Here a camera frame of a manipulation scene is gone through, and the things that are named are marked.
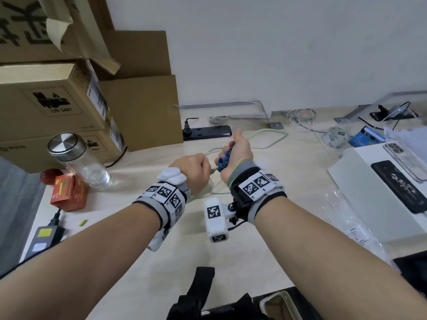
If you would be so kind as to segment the person's right hand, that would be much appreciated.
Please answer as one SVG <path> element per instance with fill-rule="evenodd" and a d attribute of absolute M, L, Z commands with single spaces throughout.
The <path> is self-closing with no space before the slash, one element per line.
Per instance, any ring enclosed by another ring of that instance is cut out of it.
<path fill-rule="evenodd" d="M 230 148 L 234 140 L 230 141 L 228 145 L 224 146 L 222 151 L 218 154 L 218 158 L 215 159 L 215 164 L 220 157 L 224 156 L 224 153 Z M 223 182 L 227 183 L 229 177 L 235 168 L 245 160 L 253 160 L 254 156 L 250 148 L 250 143 L 246 140 L 245 146 L 233 146 L 232 153 L 230 155 L 230 160 L 228 167 L 225 168 L 220 174 Z"/>

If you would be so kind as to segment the person's left forearm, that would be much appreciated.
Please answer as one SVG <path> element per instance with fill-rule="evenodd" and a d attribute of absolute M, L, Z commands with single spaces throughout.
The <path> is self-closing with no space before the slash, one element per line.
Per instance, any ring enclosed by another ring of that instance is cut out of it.
<path fill-rule="evenodd" d="M 0 320 L 85 320 L 160 225 L 131 204 L 33 257 L 0 280 Z"/>

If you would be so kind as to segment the black power strip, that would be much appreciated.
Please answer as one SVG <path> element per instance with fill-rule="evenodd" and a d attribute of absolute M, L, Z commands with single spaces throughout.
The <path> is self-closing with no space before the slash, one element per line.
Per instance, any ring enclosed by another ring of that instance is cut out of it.
<path fill-rule="evenodd" d="M 227 138 L 232 136 L 232 130 L 230 126 L 210 126 L 202 128 L 188 128 L 183 129 L 183 140 L 205 140 L 205 139 L 216 139 L 216 138 Z"/>

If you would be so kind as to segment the silver metal monitor stand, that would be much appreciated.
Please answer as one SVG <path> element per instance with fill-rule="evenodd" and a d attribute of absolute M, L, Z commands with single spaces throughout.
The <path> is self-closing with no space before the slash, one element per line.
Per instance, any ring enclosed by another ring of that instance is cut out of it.
<path fill-rule="evenodd" d="M 260 100 L 179 105 L 178 108 L 182 119 L 219 116 L 242 119 L 266 119 L 271 129 L 283 129 L 282 123 L 272 119 L 272 111 L 266 109 Z"/>
<path fill-rule="evenodd" d="M 357 107 L 353 111 L 349 112 L 345 116 L 336 117 L 336 118 L 334 118 L 334 120 L 336 123 L 340 123 L 340 122 L 353 123 L 353 122 L 356 122 L 356 120 L 358 120 L 359 117 L 362 117 L 366 113 L 372 112 L 375 107 L 377 107 L 378 105 L 385 104 L 389 99 L 391 99 L 393 97 L 396 97 L 396 96 L 414 96 L 414 95 L 422 95 L 422 94 L 427 94 L 427 90 L 390 92 L 390 93 L 387 93 L 386 95 L 382 96 L 380 99 L 378 99 L 374 103 L 360 105 L 359 107 Z"/>

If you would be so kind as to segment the grey wristband with markers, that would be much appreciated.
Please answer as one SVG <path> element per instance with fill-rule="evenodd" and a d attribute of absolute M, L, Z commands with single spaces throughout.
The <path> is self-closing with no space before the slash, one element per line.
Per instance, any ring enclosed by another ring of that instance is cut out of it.
<path fill-rule="evenodd" d="M 165 181 L 152 184 L 133 203 L 142 204 L 156 212 L 160 219 L 159 231 L 169 230 L 184 214 L 190 198 L 186 183 L 174 185 Z"/>
<path fill-rule="evenodd" d="M 287 197 L 283 184 L 272 173 L 261 169 L 252 160 L 237 165 L 227 180 L 236 206 L 236 216 L 254 224 L 260 209 L 278 197 Z"/>

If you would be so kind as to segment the blue small box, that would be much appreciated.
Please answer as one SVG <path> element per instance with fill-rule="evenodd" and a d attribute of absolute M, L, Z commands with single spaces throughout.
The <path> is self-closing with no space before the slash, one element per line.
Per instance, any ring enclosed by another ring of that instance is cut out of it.
<path fill-rule="evenodd" d="M 369 145 L 383 144 L 385 142 L 385 137 L 375 129 L 363 127 L 357 134 L 349 139 L 348 144 L 355 148 L 359 148 Z"/>

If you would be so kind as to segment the glass bottle with steel lid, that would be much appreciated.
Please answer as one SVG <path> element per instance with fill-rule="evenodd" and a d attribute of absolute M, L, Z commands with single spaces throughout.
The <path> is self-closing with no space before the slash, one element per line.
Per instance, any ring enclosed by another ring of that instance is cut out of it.
<path fill-rule="evenodd" d="M 51 156 L 82 178 L 94 191 L 105 190 L 111 185 L 111 174 L 80 135 L 57 134 L 50 139 L 47 148 Z"/>

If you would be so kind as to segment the clear plastic bag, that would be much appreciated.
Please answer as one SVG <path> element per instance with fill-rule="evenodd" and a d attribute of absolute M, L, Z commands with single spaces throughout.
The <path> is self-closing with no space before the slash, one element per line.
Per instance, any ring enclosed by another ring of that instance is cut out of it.
<path fill-rule="evenodd" d="M 324 199 L 322 209 L 331 225 L 398 270 L 397 265 L 389 257 L 382 244 L 355 214 L 352 206 L 341 195 L 340 191 L 326 193 L 322 199 Z"/>

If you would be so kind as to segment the black phone stand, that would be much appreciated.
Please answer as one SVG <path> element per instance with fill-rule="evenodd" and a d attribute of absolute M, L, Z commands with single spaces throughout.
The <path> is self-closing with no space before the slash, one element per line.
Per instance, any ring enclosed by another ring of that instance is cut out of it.
<path fill-rule="evenodd" d="M 395 105 L 390 109 L 386 109 L 382 105 L 378 105 L 378 112 L 371 112 L 369 115 L 377 122 L 386 122 L 389 120 L 408 120 L 419 118 L 418 113 L 409 109 L 411 102 L 405 102 L 400 105 Z"/>

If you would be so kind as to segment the red round fruit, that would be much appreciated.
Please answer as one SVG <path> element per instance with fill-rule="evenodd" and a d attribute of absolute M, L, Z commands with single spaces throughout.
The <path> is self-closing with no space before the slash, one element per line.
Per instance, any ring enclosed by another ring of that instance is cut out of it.
<path fill-rule="evenodd" d="M 58 168 L 50 168 L 47 169 L 40 174 L 40 182 L 47 185 L 52 186 L 55 184 L 56 177 L 62 176 L 64 172 Z"/>

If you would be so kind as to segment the black smartphone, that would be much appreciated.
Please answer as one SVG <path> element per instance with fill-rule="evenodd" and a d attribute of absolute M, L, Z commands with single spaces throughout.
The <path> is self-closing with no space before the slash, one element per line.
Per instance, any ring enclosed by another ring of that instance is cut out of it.
<path fill-rule="evenodd" d="M 427 197 L 391 161 L 374 162 L 371 168 L 412 214 L 427 212 Z"/>

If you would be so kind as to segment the white paper sheets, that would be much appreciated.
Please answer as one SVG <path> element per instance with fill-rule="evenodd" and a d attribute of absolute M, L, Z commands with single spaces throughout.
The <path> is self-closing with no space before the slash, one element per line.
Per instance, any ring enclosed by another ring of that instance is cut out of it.
<path fill-rule="evenodd" d="M 384 127 L 383 131 L 385 138 L 389 141 L 395 140 L 408 147 L 410 145 L 427 147 L 427 125 L 403 130 L 392 130 L 391 128 Z"/>

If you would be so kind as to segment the black power adapter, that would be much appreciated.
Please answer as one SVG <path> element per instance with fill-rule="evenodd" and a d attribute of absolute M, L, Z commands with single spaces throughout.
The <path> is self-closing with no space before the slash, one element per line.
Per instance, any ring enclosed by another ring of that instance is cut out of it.
<path fill-rule="evenodd" d="M 47 226 L 36 229 L 35 235 L 24 255 L 24 261 L 59 244 L 65 235 L 65 228 L 60 224 L 61 209 L 55 213 Z"/>

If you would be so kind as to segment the cardboard box with black print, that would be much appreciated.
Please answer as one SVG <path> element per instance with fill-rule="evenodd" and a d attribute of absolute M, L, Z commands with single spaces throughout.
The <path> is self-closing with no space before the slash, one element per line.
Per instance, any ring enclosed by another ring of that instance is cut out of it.
<path fill-rule="evenodd" d="M 106 127 L 108 106 L 86 61 L 0 66 L 0 126 L 12 129 Z"/>

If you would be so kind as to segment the black flat object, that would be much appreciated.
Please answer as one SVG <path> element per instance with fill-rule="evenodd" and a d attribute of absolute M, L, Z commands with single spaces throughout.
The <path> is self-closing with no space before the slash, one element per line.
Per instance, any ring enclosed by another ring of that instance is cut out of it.
<path fill-rule="evenodd" d="M 403 278 L 427 298 L 427 250 L 412 255 L 395 258 Z"/>

